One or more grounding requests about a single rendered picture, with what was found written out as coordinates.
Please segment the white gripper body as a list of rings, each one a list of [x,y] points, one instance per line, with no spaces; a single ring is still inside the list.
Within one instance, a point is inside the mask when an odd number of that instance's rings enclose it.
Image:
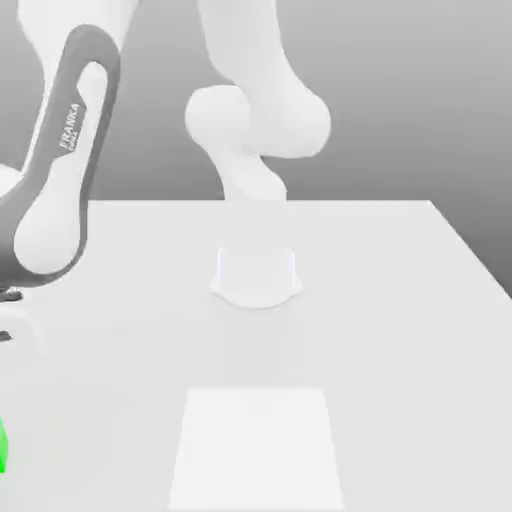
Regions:
[[[0,308],[0,362],[36,362],[45,354],[44,337],[22,308]]]

